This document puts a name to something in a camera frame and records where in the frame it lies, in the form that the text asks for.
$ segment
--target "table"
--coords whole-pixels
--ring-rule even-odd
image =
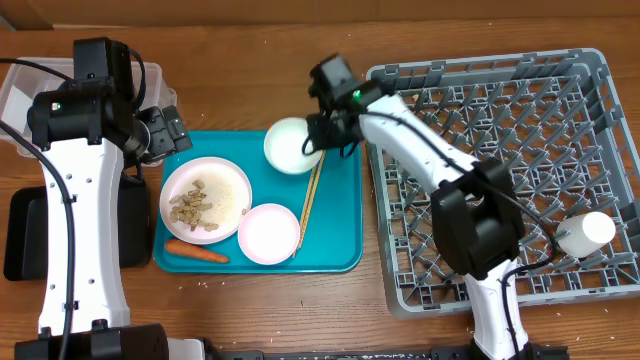
[[[632,132],[640,138],[640,37],[633,34],[640,34],[640,18],[3,32],[0,57],[71,57],[72,40],[106,35],[162,66],[187,128],[248,130],[315,112],[317,104],[307,95],[308,72],[335,52],[364,76],[375,64],[594,47],[607,57]],[[1,78],[7,70],[0,67]],[[12,145],[0,143],[0,154],[4,259],[10,198],[43,180],[40,166],[18,156]],[[153,198],[159,195],[161,171],[146,171]],[[206,336],[223,351],[415,350],[468,343],[470,314],[397,320],[387,311],[366,159],[363,178],[364,255],[353,271],[171,275],[152,261],[122,271],[132,324],[160,322],[171,337]],[[0,279],[0,359],[12,358],[16,341],[36,338],[44,292],[44,281]],[[628,359],[640,351],[639,301],[538,306],[521,313],[535,343],[568,345],[573,359]]]

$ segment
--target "white plastic bin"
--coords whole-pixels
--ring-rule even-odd
[[[69,58],[20,58],[32,61],[65,75],[73,77],[73,59]],[[173,89],[167,87],[162,78],[162,68],[158,64],[144,63],[147,93],[141,109],[152,106],[164,108],[178,104],[178,96]],[[131,63],[133,82],[136,89],[140,86],[142,72],[137,62]],[[43,91],[57,89],[62,79],[42,70],[23,65],[11,65],[9,73],[0,90],[0,118],[15,128],[27,140],[31,141],[31,129],[27,125],[27,111],[36,95]],[[9,135],[0,130],[0,139],[16,145],[18,153],[25,157],[33,157],[27,150],[17,144]]]

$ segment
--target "orange carrot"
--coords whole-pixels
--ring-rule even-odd
[[[186,256],[198,260],[213,261],[223,264],[229,262],[229,258],[224,255],[216,254],[207,249],[203,249],[199,246],[192,245],[178,239],[169,239],[164,248],[168,253],[174,255]]]

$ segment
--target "wire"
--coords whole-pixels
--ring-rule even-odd
[[[144,69],[144,62],[142,61],[142,57],[140,56],[140,54],[138,54],[138,52],[133,50],[132,48],[129,48],[129,54],[131,54],[131,56],[133,56],[136,61],[138,61],[138,64],[140,64],[140,71],[142,72],[142,75],[140,77],[140,88],[138,89],[138,95],[136,96],[136,99],[132,105],[132,110],[138,111],[140,110],[140,107],[144,102],[144,97],[147,94],[147,75]]]
[[[48,68],[46,66],[34,63],[32,61],[27,61],[27,60],[19,60],[19,59],[7,59],[7,58],[0,58],[0,64],[18,64],[18,65],[24,65],[24,66],[30,66],[32,68],[36,68],[38,70],[42,70],[44,72],[48,72],[51,75],[55,75],[63,80],[73,80],[71,79],[69,76],[53,70],[51,68]]]
[[[73,299],[73,287],[75,277],[75,227],[73,222],[73,209],[71,203],[74,201],[69,195],[67,185],[62,180],[62,176],[53,164],[47,159],[38,149],[36,149],[30,142],[25,140],[20,134],[18,134],[11,126],[6,122],[0,120],[0,128],[13,138],[18,144],[27,149],[38,161],[44,165],[49,171],[53,179],[55,180],[64,203],[64,211],[67,217],[67,299],[65,301],[65,316],[64,316],[64,330],[62,336],[62,344],[60,346],[60,354],[58,359],[64,360],[69,346],[69,335],[71,334],[71,323],[73,320],[74,299]]]
[[[452,167],[453,169],[455,169],[456,171],[458,171],[459,173],[461,173],[463,175],[472,174],[472,173],[468,172],[467,170],[463,169],[453,159],[449,158],[431,140],[429,140],[429,138],[427,138],[422,132],[420,132],[420,130],[418,130],[415,126],[413,126],[412,124],[410,124],[407,121],[405,121],[403,118],[398,117],[398,116],[394,116],[394,115],[391,115],[391,114],[387,114],[387,113],[374,112],[374,111],[366,111],[366,112],[359,113],[358,115],[379,116],[379,117],[383,117],[383,118],[387,118],[387,119],[396,121],[397,123],[406,126],[416,136],[418,136],[422,141],[424,141],[431,148],[431,150],[433,150],[433,152],[435,152],[442,160],[444,160],[444,162],[446,162],[447,165],[449,165],[450,167]],[[555,239],[553,238],[553,235],[551,234],[551,232],[549,232],[549,230],[547,229],[547,227],[543,223],[542,219],[540,219],[538,217],[538,215],[536,215],[532,210],[527,208],[525,205],[520,203],[518,200],[512,198],[511,196],[505,194],[501,190],[495,188],[491,184],[488,184],[484,180],[476,177],[476,181],[485,190],[490,191],[490,192],[494,193],[497,196],[500,196],[501,198],[505,199],[506,201],[510,202],[511,204],[513,204],[514,206],[519,208],[528,217],[530,217],[541,228],[542,232],[549,239],[549,242],[551,243],[551,254],[546,259],[544,259],[542,261],[539,261],[537,263],[534,263],[534,264],[523,265],[523,266],[517,267],[517,268],[507,272],[503,276],[502,281],[501,281],[501,284],[502,284],[502,304],[503,304],[503,307],[504,307],[504,314],[505,314],[505,316],[507,318],[507,326],[508,326],[509,333],[511,335],[511,341],[513,342],[513,348],[514,348],[514,351],[515,351],[515,358],[519,359],[519,358],[521,358],[520,357],[520,349],[518,347],[518,340],[516,338],[516,331],[513,328],[513,322],[511,321],[511,315],[509,313],[509,304],[507,302],[507,287],[509,286],[509,283],[508,283],[509,278],[511,276],[515,275],[515,274],[519,274],[519,273],[524,272],[524,271],[539,269],[539,268],[541,268],[543,266],[546,266],[546,265],[550,264],[553,261],[553,259],[556,257],[557,253],[558,253],[558,247],[557,247],[557,243],[556,243]]]

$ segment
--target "wooden chopstick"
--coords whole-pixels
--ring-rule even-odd
[[[320,181],[320,172],[322,171],[322,165],[324,164],[324,158],[327,152],[322,153],[320,162],[316,167],[311,170],[311,177],[309,178],[309,186],[307,188],[307,195],[304,200],[304,206],[302,208],[302,215],[300,216],[300,242],[298,248],[293,252],[293,257],[296,257],[296,253],[302,247],[304,241],[304,234],[307,232],[307,225],[309,225],[309,217],[311,216],[311,208],[313,207],[313,200],[316,197],[316,190],[318,189],[318,182]]]

